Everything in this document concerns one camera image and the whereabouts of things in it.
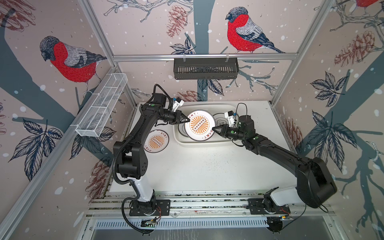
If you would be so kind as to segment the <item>white clover plate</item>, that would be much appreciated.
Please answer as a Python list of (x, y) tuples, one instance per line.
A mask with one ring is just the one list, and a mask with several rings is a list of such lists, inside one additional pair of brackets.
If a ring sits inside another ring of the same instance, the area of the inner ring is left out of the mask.
[(229, 124), (229, 121), (225, 117), (224, 113), (214, 114), (213, 117), (214, 117), (214, 120), (215, 120), (216, 127), (217, 126), (221, 126), (221, 125), (228, 125)]
[(178, 125), (178, 131), (179, 131), (179, 134), (182, 135), (183, 137), (185, 137), (185, 138), (189, 137), (186, 133), (186, 130), (185, 130), (185, 124), (179, 124)]

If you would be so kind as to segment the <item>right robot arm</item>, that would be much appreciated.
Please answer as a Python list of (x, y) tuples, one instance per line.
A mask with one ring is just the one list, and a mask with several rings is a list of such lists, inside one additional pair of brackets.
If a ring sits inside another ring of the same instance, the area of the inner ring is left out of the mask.
[(249, 115), (241, 116), (237, 127), (224, 124), (212, 130), (225, 139), (240, 140), (246, 150), (268, 158), (296, 177), (295, 186), (277, 187), (264, 195), (263, 208), (269, 214), (274, 214), (285, 205), (298, 203), (316, 209), (337, 192), (337, 186), (322, 159), (300, 156), (256, 133), (254, 121)]

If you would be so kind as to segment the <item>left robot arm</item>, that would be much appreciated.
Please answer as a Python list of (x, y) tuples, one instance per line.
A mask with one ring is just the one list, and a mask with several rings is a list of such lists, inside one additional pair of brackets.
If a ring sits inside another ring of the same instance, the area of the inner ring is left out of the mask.
[(113, 146), (114, 159), (112, 176), (119, 185), (129, 184), (136, 197), (131, 200), (130, 215), (152, 215), (157, 211), (155, 191), (149, 186), (144, 175), (148, 168), (148, 158), (144, 148), (152, 128), (161, 120), (170, 125), (187, 123), (190, 119), (178, 108), (184, 101), (172, 99), (164, 94), (154, 93), (139, 107), (140, 118), (129, 135)]

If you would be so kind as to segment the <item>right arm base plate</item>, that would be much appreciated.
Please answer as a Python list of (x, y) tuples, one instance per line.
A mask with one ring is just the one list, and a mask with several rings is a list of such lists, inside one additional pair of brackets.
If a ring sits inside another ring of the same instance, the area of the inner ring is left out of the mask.
[(288, 205), (278, 206), (271, 199), (248, 199), (246, 209), (251, 215), (290, 215)]

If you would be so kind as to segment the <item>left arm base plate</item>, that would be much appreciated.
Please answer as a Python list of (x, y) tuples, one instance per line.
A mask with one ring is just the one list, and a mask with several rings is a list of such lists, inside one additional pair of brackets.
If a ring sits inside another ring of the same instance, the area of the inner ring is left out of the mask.
[(168, 216), (170, 214), (170, 205), (170, 200), (133, 201), (130, 205), (129, 215), (131, 217)]

